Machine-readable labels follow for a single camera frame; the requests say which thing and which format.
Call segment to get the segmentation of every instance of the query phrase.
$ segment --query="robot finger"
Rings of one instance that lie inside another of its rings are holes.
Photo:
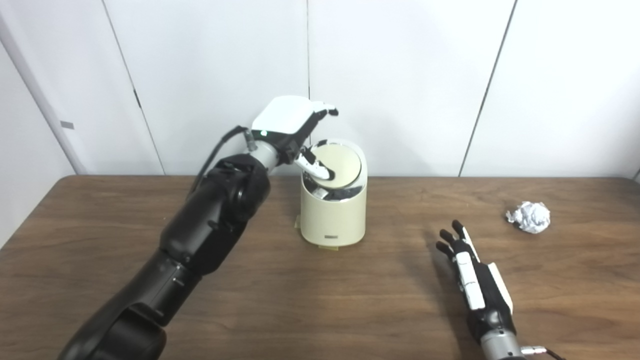
[[[456,233],[461,239],[467,238],[465,236],[465,227],[459,221],[453,220],[453,222],[451,223],[451,227],[453,227],[453,229],[456,231]]]
[[[325,104],[322,101],[314,101],[312,106],[316,113],[327,111],[331,116],[338,116],[338,109],[336,109],[334,105]]]
[[[449,260],[453,261],[455,255],[453,254],[453,250],[451,250],[450,246],[443,243],[442,241],[438,241],[436,242],[436,249],[445,254],[449,258]]]
[[[444,241],[449,243],[449,245],[453,244],[453,242],[456,241],[456,239],[453,237],[453,235],[449,231],[446,231],[445,229],[440,230],[440,237]]]

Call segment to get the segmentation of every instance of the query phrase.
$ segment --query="white door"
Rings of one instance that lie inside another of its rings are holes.
[[[105,3],[167,174],[195,174],[272,98],[308,95],[304,1]]]
[[[519,1],[463,176],[640,168],[640,3]]]
[[[359,144],[371,175],[457,176],[513,0],[309,0],[314,140]]]
[[[100,1],[0,1],[0,39],[80,173],[163,173]]]

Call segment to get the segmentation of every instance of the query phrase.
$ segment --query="robotic hand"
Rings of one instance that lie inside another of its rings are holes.
[[[449,231],[440,230],[436,248],[453,263],[458,286],[468,307],[467,326],[480,344],[487,360],[525,360],[525,355],[549,354],[564,360],[545,347],[520,347],[513,325],[513,303],[495,263],[480,262],[471,237],[462,224],[453,220],[456,239]]]
[[[253,122],[225,135],[201,169],[186,203],[160,235],[160,245],[138,274],[76,332],[59,360],[155,360],[164,349],[163,327],[202,276],[218,269],[247,221],[269,194],[268,174],[297,163],[330,179],[333,172],[305,150],[304,141],[334,106],[298,96],[273,99]],[[244,133],[248,151],[223,158],[217,151]]]

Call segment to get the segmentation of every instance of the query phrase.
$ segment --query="panel seam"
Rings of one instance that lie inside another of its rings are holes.
[[[107,4],[104,0],[100,0],[102,2],[102,7],[104,8],[104,13],[107,15],[107,20],[109,21],[109,26],[111,27],[111,32],[113,33],[113,38],[116,40],[116,45],[118,46],[118,51],[120,52],[120,57],[122,59],[122,63],[124,64],[124,68],[127,71],[127,76],[129,77],[129,82],[131,84],[131,88],[133,89],[134,96],[136,97],[136,102],[138,103],[138,107],[140,108],[140,113],[142,114],[142,119],[145,121],[145,125],[147,127],[147,132],[149,133],[149,138],[151,139],[151,144],[154,146],[154,151],[156,152],[156,156],[158,158],[158,162],[160,163],[160,168],[162,169],[163,175],[166,175],[166,171],[164,170],[164,165],[162,164],[162,159],[160,158],[160,153],[158,152],[158,148],[156,145],[156,141],[154,140],[154,136],[151,133],[151,128],[149,127],[149,122],[147,121],[147,116],[145,115],[145,110],[142,108],[140,103],[140,98],[138,97],[138,92],[136,91],[136,86],[133,83],[133,78],[131,77],[131,72],[129,71],[129,66],[127,65],[127,60],[124,58],[124,53],[122,52],[122,47],[120,46],[120,41],[118,40],[118,35],[116,35],[116,29],[113,27],[113,22],[111,21],[111,16],[109,14],[109,10],[107,9]]]
[[[307,97],[311,100],[311,55],[309,50],[309,0],[307,0]],[[311,134],[309,134],[309,146],[311,146]]]
[[[467,156],[469,155],[469,149],[471,149],[471,143],[474,140],[474,135],[476,134],[476,128],[478,126],[478,122],[480,120],[480,116],[482,115],[482,110],[484,109],[484,103],[486,101],[486,96],[489,94],[489,88],[491,87],[491,82],[493,81],[493,75],[495,74],[495,69],[497,68],[498,61],[500,60],[500,54],[502,54],[502,48],[504,47],[504,41],[507,39],[507,34],[509,33],[509,27],[511,26],[511,19],[513,19],[513,13],[516,10],[516,5],[518,4],[518,0],[513,1],[513,7],[511,8],[511,13],[509,14],[509,20],[507,21],[507,26],[504,28],[504,34],[502,35],[502,40],[500,41],[500,47],[498,48],[498,53],[495,56],[495,61],[493,62],[493,68],[491,69],[491,75],[489,75],[489,81],[486,84],[486,88],[484,90],[484,95],[482,101],[480,102],[480,108],[478,109],[478,114],[476,116],[476,122],[474,123],[474,128],[471,130],[471,136],[469,137],[469,143],[467,144],[467,150],[465,151],[465,156],[462,158],[462,164],[460,165],[460,171],[458,172],[458,177],[462,176],[462,170],[465,168],[465,163],[467,162]]]

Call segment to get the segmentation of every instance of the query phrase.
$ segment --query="cable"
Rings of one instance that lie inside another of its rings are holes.
[[[561,357],[560,355],[556,354],[555,352],[547,349],[547,354],[549,354],[549,356],[553,357],[556,360],[566,360],[565,358]]]
[[[216,147],[213,148],[213,151],[211,151],[211,154],[207,158],[207,161],[204,162],[204,165],[202,165],[202,168],[200,169],[198,175],[196,175],[196,178],[193,180],[193,184],[191,185],[191,189],[189,189],[187,198],[194,191],[196,191],[198,186],[200,186],[200,183],[202,182],[202,178],[204,177],[207,170],[209,169],[209,165],[211,165],[211,163],[213,162],[213,159],[216,158],[216,155],[218,155],[218,151],[220,151],[220,149],[222,148],[222,145],[224,145],[227,141],[229,141],[229,139],[231,139],[235,135],[244,133],[246,130],[248,130],[246,127],[236,126],[233,129],[231,129],[228,133],[226,133],[225,136],[222,136],[222,139],[220,139]]]

